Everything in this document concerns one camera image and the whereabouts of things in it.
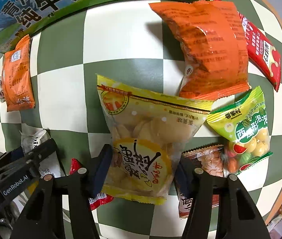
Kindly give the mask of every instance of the green candy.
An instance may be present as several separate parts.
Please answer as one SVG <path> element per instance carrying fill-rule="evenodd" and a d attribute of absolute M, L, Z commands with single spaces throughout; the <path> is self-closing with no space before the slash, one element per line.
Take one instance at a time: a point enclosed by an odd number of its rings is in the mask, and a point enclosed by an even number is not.
<path fill-rule="evenodd" d="M 251 153 L 247 153 L 247 152 L 243 153 L 239 159 L 239 165 L 242 166 L 244 164 L 247 164 L 248 161 L 251 159 L 251 156 L 252 156 Z"/>

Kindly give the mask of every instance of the small orange package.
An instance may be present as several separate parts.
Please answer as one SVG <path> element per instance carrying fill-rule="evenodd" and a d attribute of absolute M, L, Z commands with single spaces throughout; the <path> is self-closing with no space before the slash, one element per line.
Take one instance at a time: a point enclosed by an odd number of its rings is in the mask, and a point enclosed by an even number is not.
<path fill-rule="evenodd" d="M 245 34 L 232 2 L 151 3 L 181 42 L 186 62 L 180 96 L 216 100 L 250 89 Z"/>
<path fill-rule="evenodd" d="M 5 54 L 2 69 L 3 91 L 7 111 L 19 111 L 35 107 L 30 79 L 30 36 L 24 36 L 15 50 Z"/>

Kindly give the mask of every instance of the metal screw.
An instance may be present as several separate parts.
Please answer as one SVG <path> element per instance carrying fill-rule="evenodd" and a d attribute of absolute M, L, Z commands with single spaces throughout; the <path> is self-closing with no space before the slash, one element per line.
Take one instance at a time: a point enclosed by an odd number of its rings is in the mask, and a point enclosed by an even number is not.
<path fill-rule="evenodd" d="M 85 168 L 80 168 L 79 170 L 78 170 L 78 173 L 79 174 L 84 174 L 84 173 L 86 173 L 87 172 L 87 169 L 85 169 Z"/>
<path fill-rule="evenodd" d="M 43 179 L 47 182 L 47 181 L 49 181 L 49 180 L 52 179 L 52 175 L 51 175 L 51 174 L 47 174 L 47 175 L 45 175 L 45 176 L 43 177 Z"/>
<path fill-rule="evenodd" d="M 197 174 L 202 174 L 203 170 L 201 168 L 195 168 L 194 172 L 197 173 Z"/>
<path fill-rule="evenodd" d="M 228 176 L 232 181 L 236 181 L 237 180 L 237 176 L 235 174 L 230 174 Z"/>

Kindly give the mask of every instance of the red wrapper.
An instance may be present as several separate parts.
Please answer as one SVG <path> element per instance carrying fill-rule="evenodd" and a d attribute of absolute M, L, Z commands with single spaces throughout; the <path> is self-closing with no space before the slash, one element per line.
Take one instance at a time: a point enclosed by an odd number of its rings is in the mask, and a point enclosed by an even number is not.
<path fill-rule="evenodd" d="M 245 32 L 248 57 L 271 82 L 275 91 L 281 81 L 281 55 L 268 38 L 244 15 L 239 13 Z"/>
<path fill-rule="evenodd" d="M 69 174 L 71 175 L 75 173 L 81 167 L 82 167 L 82 164 L 77 159 L 72 158 Z M 107 204 L 108 202 L 111 202 L 113 199 L 114 197 L 108 194 L 105 194 L 103 192 L 100 192 L 97 194 L 97 196 L 94 199 L 89 198 L 90 208 L 91 210 L 94 210 L 100 205 L 104 205 L 104 204 Z"/>

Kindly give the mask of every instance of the checkered tablecloth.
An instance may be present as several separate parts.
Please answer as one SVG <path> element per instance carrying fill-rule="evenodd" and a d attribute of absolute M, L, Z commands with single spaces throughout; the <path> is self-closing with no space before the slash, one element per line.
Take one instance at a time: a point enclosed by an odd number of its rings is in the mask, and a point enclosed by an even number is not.
<path fill-rule="evenodd" d="M 262 0 L 228 1 L 233 1 L 282 55 L 282 29 Z M 20 146 L 20 131 L 39 127 L 47 129 L 57 142 L 66 172 L 72 157 L 82 163 L 96 157 L 111 138 L 97 95 L 96 73 L 138 88 L 176 93 L 183 77 L 183 54 L 149 2 L 160 0 L 123 1 L 89 9 L 33 37 L 30 73 L 36 107 L 6 112 L 6 103 L 0 103 L 0 155 Z M 0 74 L 2 59 L 0 54 Z M 248 72 L 251 86 L 260 85 L 265 95 L 274 154 L 239 178 L 266 218 L 282 188 L 282 82 L 276 93 L 251 62 Z M 213 107 L 232 103 L 238 96 L 220 99 Z M 185 149 L 219 143 L 220 139 L 204 124 Z M 66 198 L 63 207 L 67 212 Z M 212 211 L 211 236 L 217 212 L 217 208 Z M 93 216 L 100 235 L 111 239 L 180 238 L 186 223 L 179 219 L 173 186 L 161 206 L 115 198 L 94 210 Z M 72 238 L 70 227 L 65 221 L 67 238 Z"/>

